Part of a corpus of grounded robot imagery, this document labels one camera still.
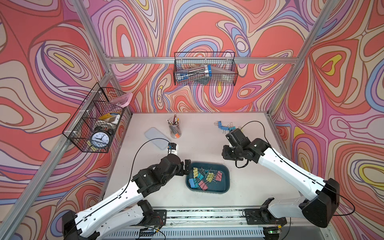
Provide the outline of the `blue binder clip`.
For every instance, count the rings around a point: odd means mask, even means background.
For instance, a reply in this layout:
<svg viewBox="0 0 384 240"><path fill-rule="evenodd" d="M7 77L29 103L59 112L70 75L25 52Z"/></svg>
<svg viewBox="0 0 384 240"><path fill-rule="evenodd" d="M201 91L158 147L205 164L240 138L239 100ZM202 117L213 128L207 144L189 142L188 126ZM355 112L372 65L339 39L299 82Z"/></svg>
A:
<svg viewBox="0 0 384 240"><path fill-rule="evenodd" d="M221 121L214 122L214 125L217 126L220 130L222 130L223 134L225 134L228 130L228 126L224 126Z"/></svg>
<svg viewBox="0 0 384 240"><path fill-rule="evenodd" d="M190 184L190 188L191 189L195 189L197 186L196 186L196 181L194 178L191 178L189 179L189 184Z"/></svg>

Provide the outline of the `pink binder clip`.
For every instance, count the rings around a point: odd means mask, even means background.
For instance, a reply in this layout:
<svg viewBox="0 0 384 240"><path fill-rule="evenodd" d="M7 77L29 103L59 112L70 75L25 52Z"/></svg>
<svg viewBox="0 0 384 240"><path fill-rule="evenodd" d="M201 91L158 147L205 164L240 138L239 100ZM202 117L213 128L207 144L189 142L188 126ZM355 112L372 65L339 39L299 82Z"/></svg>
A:
<svg viewBox="0 0 384 240"><path fill-rule="evenodd" d="M199 182L199 187L203 190L206 191L208 189L207 184L204 181Z"/></svg>
<svg viewBox="0 0 384 240"><path fill-rule="evenodd" d="M216 175L215 175L215 181L216 181L216 182L221 182L221 181L222 181L222 178L223 178L223 172L221 172L221 171L217 171L217 172L216 172Z"/></svg>

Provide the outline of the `green yellow binder clip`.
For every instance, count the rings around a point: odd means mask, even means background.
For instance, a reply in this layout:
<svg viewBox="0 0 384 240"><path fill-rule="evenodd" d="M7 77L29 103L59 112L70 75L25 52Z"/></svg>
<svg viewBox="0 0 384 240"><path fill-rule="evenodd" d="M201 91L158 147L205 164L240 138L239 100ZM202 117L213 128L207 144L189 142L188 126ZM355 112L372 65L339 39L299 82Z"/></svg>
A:
<svg viewBox="0 0 384 240"><path fill-rule="evenodd" d="M215 173L208 173L208 175L206 177L207 182L208 183L212 183L212 182L216 183L215 175L216 175Z"/></svg>

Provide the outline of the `dark teal storage tray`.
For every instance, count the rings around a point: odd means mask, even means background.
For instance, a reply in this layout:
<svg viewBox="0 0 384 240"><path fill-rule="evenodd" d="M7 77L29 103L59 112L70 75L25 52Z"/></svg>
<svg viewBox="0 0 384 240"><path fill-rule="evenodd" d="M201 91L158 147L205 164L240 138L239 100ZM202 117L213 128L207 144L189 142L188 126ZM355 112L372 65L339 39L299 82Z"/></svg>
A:
<svg viewBox="0 0 384 240"><path fill-rule="evenodd" d="M230 172L224 165L193 162L185 183L194 192L224 194L230 189Z"/></svg>

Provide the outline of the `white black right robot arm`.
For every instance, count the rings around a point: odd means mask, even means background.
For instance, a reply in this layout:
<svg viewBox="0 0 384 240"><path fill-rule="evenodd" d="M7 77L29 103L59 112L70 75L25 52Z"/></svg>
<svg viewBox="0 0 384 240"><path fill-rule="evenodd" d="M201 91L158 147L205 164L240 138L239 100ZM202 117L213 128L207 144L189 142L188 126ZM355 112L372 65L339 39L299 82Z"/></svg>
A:
<svg viewBox="0 0 384 240"><path fill-rule="evenodd" d="M244 190L244 197L250 195L265 196L266 191L276 190L273 197L267 198L259 212L263 221L271 218L300 218L319 228L326 228L333 217L338 217L340 200L351 206L350 216L356 212L356 206L342 196L340 184L332 178L325 180L304 170L280 154L268 140L256 138L249 140L242 130L234 129L226 134L228 145L223 146L224 160L237 164L245 160L243 169L254 163L267 170L246 171L233 179L235 187Z"/></svg>

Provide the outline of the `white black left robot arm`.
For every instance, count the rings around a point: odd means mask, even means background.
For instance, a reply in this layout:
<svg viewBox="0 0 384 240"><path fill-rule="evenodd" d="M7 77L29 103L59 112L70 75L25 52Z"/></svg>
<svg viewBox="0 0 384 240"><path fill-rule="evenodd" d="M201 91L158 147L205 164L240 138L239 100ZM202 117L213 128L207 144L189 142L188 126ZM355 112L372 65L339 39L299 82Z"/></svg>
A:
<svg viewBox="0 0 384 240"><path fill-rule="evenodd" d="M174 176L190 173L191 160L168 154L158 164L140 170L121 189L96 205L62 217L65 240L102 240L128 226L148 225L155 212L145 199Z"/></svg>

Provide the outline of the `teal binder clip on table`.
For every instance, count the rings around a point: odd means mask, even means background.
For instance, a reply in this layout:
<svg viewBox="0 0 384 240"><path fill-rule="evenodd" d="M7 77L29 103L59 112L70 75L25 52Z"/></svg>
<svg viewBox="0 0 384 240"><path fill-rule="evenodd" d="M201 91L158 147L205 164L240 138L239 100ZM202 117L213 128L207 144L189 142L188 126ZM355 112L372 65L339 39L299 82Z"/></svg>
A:
<svg viewBox="0 0 384 240"><path fill-rule="evenodd" d="M230 131L235 130L235 129L236 129L236 126L234 126L233 123L230 123L230 124L228 125L228 128L229 128L229 132L230 132Z"/></svg>

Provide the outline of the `pink binder clip on table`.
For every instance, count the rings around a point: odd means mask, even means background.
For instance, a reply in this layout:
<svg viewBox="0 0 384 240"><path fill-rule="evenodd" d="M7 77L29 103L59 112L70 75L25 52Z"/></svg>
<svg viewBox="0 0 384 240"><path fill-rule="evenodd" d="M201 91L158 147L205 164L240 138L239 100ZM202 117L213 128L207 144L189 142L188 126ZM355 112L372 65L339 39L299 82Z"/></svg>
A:
<svg viewBox="0 0 384 240"><path fill-rule="evenodd" d="M223 178L223 172L221 172L221 171L217 171L217 172L216 172L216 175L215 175L215 181L216 181L216 182L221 182L221 181L222 181L222 178Z"/></svg>

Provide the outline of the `translucent blue box lid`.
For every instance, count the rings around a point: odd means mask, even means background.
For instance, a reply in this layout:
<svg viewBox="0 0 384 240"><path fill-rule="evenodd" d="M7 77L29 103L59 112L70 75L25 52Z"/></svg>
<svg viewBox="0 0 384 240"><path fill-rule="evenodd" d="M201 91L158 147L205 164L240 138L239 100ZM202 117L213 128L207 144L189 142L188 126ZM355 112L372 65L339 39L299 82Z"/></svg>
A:
<svg viewBox="0 0 384 240"><path fill-rule="evenodd" d="M145 132L145 136L148 140L156 145L160 150L167 150L170 139L167 138L162 132L158 129L152 127Z"/></svg>

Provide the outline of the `yellow white box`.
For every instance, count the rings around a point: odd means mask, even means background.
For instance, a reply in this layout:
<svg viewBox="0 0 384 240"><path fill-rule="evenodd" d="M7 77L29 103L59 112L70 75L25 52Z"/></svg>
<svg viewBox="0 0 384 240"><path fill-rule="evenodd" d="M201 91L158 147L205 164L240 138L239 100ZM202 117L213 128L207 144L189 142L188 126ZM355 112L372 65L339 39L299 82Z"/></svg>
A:
<svg viewBox="0 0 384 240"><path fill-rule="evenodd" d="M120 113L118 113L118 112L111 112L111 113L102 115L101 117L99 117L99 120L107 122L107 123L110 123L110 124L117 125L118 122L120 121L120 118L121 118L121 114Z"/></svg>

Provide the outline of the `clear cup with pens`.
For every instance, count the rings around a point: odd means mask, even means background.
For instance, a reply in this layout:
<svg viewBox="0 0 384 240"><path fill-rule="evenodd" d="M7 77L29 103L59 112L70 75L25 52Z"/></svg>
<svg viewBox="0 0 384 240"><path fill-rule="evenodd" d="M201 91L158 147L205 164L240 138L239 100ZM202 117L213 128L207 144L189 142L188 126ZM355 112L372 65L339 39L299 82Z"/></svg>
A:
<svg viewBox="0 0 384 240"><path fill-rule="evenodd" d="M174 139L178 139L181 137L181 129L180 129L180 119L177 114L174 114L172 117L167 119L167 123L170 129L171 137Z"/></svg>

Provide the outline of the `black alarm clock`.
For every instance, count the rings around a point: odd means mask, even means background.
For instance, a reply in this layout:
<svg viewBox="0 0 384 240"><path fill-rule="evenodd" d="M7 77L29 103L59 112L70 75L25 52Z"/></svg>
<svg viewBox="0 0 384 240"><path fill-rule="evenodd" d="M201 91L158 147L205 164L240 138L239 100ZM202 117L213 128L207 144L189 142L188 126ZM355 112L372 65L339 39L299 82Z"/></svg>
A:
<svg viewBox="0 0 384 240"><path fill-rule="evenodd" d="M91 146L97 149L107 148L112 143L114 133L113 129L96 127L90 138Z"/></svg>

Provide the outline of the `pink plastic item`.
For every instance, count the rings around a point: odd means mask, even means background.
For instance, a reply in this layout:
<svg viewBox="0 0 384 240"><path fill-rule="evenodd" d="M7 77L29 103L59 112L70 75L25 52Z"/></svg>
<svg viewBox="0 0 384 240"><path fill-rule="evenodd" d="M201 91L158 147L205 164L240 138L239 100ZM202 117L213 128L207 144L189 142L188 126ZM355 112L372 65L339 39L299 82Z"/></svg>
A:
<svg viewBox="0 0 384 240"><path fill-rule="evenodd" d="M110 103L118 107L125 108L131 103L133 96L134 95L132 93L125 93L120 97L110 100Z"/></svg>

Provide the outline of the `clear tube with pens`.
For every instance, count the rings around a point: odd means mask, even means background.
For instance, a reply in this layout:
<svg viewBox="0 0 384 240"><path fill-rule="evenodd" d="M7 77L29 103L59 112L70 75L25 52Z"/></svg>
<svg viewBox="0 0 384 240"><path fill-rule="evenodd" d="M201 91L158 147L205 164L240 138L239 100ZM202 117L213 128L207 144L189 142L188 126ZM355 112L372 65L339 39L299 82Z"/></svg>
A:
<svg viewBox="0 0 384 240"><path fill-rule="evenodd" d="M177 82L209 80L211 77L211 65L200 65L185 70L179 70L175 73Z"/></svg>

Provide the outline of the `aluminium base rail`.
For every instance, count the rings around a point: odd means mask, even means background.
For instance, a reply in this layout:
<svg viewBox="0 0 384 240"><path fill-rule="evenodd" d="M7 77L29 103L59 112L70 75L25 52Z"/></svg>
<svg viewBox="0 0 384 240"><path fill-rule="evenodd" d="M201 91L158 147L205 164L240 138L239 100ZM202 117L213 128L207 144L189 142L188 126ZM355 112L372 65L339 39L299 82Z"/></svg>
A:
<svg viewBox="0 0 384 240"><path fill-rule="evenodd" d="M335 240L331 228L305 220L263 223L257 210L239 208L132 207L103 222L89 240Z"/></svg>

